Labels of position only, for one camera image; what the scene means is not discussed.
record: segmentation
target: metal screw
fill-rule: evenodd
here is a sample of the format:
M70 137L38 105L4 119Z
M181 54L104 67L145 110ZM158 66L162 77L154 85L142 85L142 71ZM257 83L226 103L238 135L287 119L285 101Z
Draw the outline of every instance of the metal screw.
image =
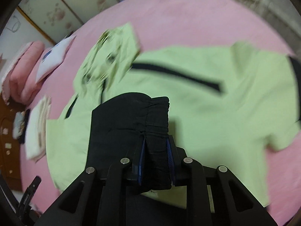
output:
M185 163L192 163L192 159L191 158L189 158L189 157L186 157L186 158L184 158L184 162Z
M93 173L95 171L94 167L88 167L86 169L86 173L90 174L90 173Z
M228 171L228 168L226 168L225 166L220 166L220 167L219 167L219 170L220 170L221 172L226 172L226 171Z
M120 160L120 162L121 162L122 164L128 164L128 163L130 162L130 159L129 159L129 158L122 158L122 159Z

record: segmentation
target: bed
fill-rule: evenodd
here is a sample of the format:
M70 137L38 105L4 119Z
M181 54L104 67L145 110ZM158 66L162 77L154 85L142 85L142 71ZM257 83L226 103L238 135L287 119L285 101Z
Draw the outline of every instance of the bed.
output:
M91 47L105 30L126 22L133 25L142 51L170 45L231 45L238 40L247 40L260 49L294 54L265 21L233 0L126 0L95 16L75 32L76 40L64 62L46 79L29 108L48 95L52 98L50 119L57 119L74 93L73 79ZM287 149L266 152L268 210L278 225L284 225L301 206L300 153L301 134ZM51 180L47 157L37 163L27 161L22 146L23 190L36 175L41 177L42 183L32 202L43 212L60 191Z

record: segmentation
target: folded towel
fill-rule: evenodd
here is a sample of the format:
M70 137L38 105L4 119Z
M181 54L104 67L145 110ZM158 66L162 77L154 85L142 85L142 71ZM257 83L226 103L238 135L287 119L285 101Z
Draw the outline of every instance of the folded towel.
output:
M51 98L44 96L30 113L25 133L26 159L38 161L46 154L46 119Z

